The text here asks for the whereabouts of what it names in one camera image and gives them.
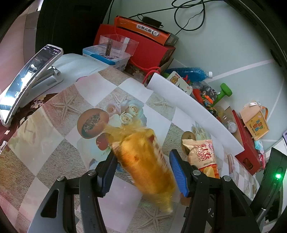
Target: clear plastic bottle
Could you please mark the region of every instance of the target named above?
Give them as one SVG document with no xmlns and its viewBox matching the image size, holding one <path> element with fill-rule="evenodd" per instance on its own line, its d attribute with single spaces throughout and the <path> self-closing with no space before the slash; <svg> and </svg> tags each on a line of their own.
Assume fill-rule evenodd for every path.
<svg viewBox="0 0 287 233">
<path fill-rule="evenodd" d="M 218 112 L 218 116 L 221 118 L 221 123 L 228 129 L 229 132 L 235 133 L 237 130 L 237 125 L 233 121 L 233 117 L 224 111 L 224 109 L 220 106 L 216 106 L 215 109 Z"/>
</svg>

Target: screw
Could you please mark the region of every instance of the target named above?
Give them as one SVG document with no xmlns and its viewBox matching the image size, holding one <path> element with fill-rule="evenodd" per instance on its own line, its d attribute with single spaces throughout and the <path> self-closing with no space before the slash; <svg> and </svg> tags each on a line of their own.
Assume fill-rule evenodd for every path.
<svg viewBox="0 0 287 233">
<path fill-rule="evenodd" d="M 96 174 L 96 171 L 95 170 L 90 170 L 90 171 L 88 171 L 88 175 L 89 176 L 93 176 L 93 175 L 95 175 Z"/>
<path fill-rule="evenodd" d="M 193 170 L 192 173 L 196 176 L 199 176 L 201 174 L 201 172 L 199 170 Z"/>
<path fill-rule="evenodd" d="M 229 176 L 224 176 L 223 179 L 227 182 L 231 181 L 231 178 Z"/>
<path fill-rule="evenodd" d="M 57 181 L 62 181 L 64 178 L 65 178 L 64 175 L 60 175 L 60 176 L 57 177 Z"/>
</svg>

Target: snack packet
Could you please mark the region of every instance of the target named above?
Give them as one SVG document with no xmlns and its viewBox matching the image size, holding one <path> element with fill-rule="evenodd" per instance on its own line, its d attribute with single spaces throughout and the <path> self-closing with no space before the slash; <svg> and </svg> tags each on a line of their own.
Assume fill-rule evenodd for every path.
<svg viewBox="0 0 287 233">
<path fill-rule="evenodd" d="M 205 175 L 213 178 L 220 178 L 212 140 L 195 141 L 192 139 L 183 139 L 182 144 L 190 150 L 188 162 L 197 166 Z"/>
<path fill-rule="evenodd" d="M 105 132 L 115 156 L 130 173 L 135 186 L 162 211 L 172 212 L 175 180 L 152 129 L 132 122 L 107 126 Z"/>
</svg>

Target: orange box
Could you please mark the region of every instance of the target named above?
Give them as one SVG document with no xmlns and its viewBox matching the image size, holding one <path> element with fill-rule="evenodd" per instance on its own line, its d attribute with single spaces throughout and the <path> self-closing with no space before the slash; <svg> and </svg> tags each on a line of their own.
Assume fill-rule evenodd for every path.
<svg viewBox="0 0 287 233">
<path fill-rule="evenodd" d="M 117 16 L 114 21 L 115 26 L 137 32 L 141 35 L 144 35 L 161 45 L 170 45 L 174 46 L 178 41 L 178 37 L 170 32 L 166 32 L 159 28 L 155 28 L 151 25 L 125 18 L 122 16 Z"/>
</svg>

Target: rose print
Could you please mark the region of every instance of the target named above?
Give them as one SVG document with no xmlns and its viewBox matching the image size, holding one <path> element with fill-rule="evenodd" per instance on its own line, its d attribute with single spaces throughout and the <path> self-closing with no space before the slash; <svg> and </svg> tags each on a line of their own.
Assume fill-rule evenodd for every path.
<svg viewBox="0 0 287 233">
<path fill-rule="evenodd" d="M 131 114 L 129 114 L 129 113 L 123 112 L 120 115 L 120 121 L 121 121 L 122 124 L 127 125 L 127 124 L 129 124 L 130 122 L 133 121 L 133 116 Z"/>
<path fill-rule="evenodd" d="M 125 110 L 126 113 L 131 114 L 133 117 L 141 117 L 141 115 L 144 113 L 142 108 L 139 108 L 135 104 L 130 104 L 129 107 Z"/>
<path fill-rule="evenodd" d="M 109 117 L 111 117 L 114 114 L 121 114 L 121 108 L 119 105 L 116 104 L 115 101 L 109 103 L 105 109 L 105 111 L 108 113 Z"/>
<path fill-rule="evenodd" d="M 206 140 L 207 138 L 205 137 L 205 134 L 204 133 L 200 133 L 200 137 L 201 137 L 201 140 Z"/>
<path fill-rule="evenodd" d="M 199 128 L 199 130 L 202 132 L 202 133 L 204 133 L 205 134 L 205 129 L 204 128 Z"/>
<path fill-rule="evenodd" d="M 197 135 L 195 136 L 195 139 L 196 139 L 197 141 L 202 140 L 202 138 L 201 138 L 200 134 L 197 134 Z"/>
<path fill-rule="evenodd" d="M 121 103 L 121 110 L 126 111 L 127 108 L 130 106 L 133 106 L 133 109 L 142 109 L 143 108 L 143 103 L 140 102 L 139 100 L 125 100 Z"/>
<path fill-rule="evenodd" d="M 199 130 L 198 130 L 198 128 L 195 127 L 194 124 L 192 124 L 191 131 L 192 131 L 192 133 L 193 133 L 194 135 L 199 134 Z"/>
</svg>

